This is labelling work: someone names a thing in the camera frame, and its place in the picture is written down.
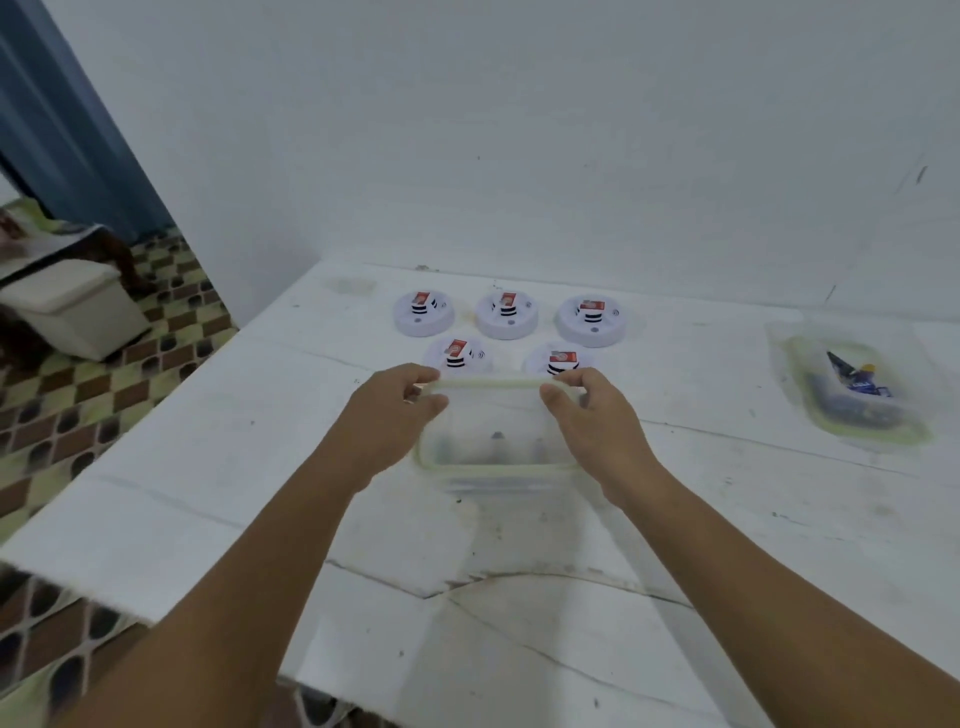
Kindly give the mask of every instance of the left hand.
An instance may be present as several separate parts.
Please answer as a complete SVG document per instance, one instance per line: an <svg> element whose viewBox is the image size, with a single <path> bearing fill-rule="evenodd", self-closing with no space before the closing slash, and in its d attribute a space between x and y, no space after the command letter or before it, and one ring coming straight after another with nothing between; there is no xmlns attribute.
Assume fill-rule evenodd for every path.
<svg viewBox="0 0 960 728"><path fill-rule="evenodd" d="M419 364L377 372L350 397L317 453L331 466L347 468L357 490L363 490L374 475L399 462L426 424L444 411L443 395L406 400L417 393L416 385L439 377L436 369Z"/></svg>

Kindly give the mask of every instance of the tiled floor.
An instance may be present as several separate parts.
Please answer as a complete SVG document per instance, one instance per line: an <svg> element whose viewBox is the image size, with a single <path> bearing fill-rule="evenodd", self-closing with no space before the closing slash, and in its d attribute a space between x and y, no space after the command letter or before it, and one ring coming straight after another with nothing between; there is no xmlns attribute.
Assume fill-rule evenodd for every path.
<svg viewBox="0 0 960 728"><path fill-rule="evenodd" d="M160 404L236 332L181 237L133 249L158 292L153 327L103 363L53 352L0 390L0 543ZM133 619L0 565L0 728L43 728L145 633ZM278 684L264 728L338 723L352 706ZM353 712L343 725L379 726Z"/></svg>

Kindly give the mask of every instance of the blue curtain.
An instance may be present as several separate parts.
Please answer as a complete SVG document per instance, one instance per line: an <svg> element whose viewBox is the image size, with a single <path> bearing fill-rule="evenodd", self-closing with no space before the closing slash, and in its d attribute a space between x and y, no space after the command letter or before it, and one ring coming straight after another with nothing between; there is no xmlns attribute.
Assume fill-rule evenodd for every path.
<svg viewBox="0 0 960 728"><path fill-rule="evenodd" d="M128 242L172 224L40 0L0 0L0 155L61 220Z"/></svg>

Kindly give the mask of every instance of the red label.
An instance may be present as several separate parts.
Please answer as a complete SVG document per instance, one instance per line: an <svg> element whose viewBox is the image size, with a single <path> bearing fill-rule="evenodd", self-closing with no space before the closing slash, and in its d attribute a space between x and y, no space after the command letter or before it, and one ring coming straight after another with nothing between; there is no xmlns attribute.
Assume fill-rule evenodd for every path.
<svg viewBox="0 0 960 728"><path fill-rule="evenodd" d="M455 359L460 355L460 352L464 350L464 347L466 345L467 345L466 341L462 341L461 339L454 339L453 342L450 344L450 346L446 348L446 351L444 353L447 356L450 356Z"/></svg>

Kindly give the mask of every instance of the white smoke detector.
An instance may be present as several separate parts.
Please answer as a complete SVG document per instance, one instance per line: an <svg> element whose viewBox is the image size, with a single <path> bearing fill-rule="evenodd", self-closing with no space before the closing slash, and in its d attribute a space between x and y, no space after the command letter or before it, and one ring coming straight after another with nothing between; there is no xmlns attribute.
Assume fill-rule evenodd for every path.
<svg viewBox="0 0 960 728"><path fill-rule="evenodd" d="M548 341L523 360L523 371L528 375L556 376L570 369L592 367L594 358L589 349L578 344Z"/></svg>
<svg viewBox="0 0 960 728"><path fill-rule="evenodd" d="M557 330L574 344L591 349L609 347L627 332L627 316L610 296L574 296L557 311Z"/></svg>
<svg viewBox="0 0 960 728"><path fill-rule="evenodd" d="M518 291L494 291L473 311L477 328L491 339L519 339L537 328L537 302Z"/></svg>
<svg viewBox="0 0 960 728"><path fill-rule="evenodd" d="M493 360L484 351L485 342L479 336L441 336L427 347L423 363L439 369L441 376L475 376L493 369Z"/></svg>
<svg viewBox="0 0 960 728"><path fill-rule="evenodd" d="M453 325L453 302L440 291L412 291L394 303L394 323L407 336L435 336Z"/></svg>

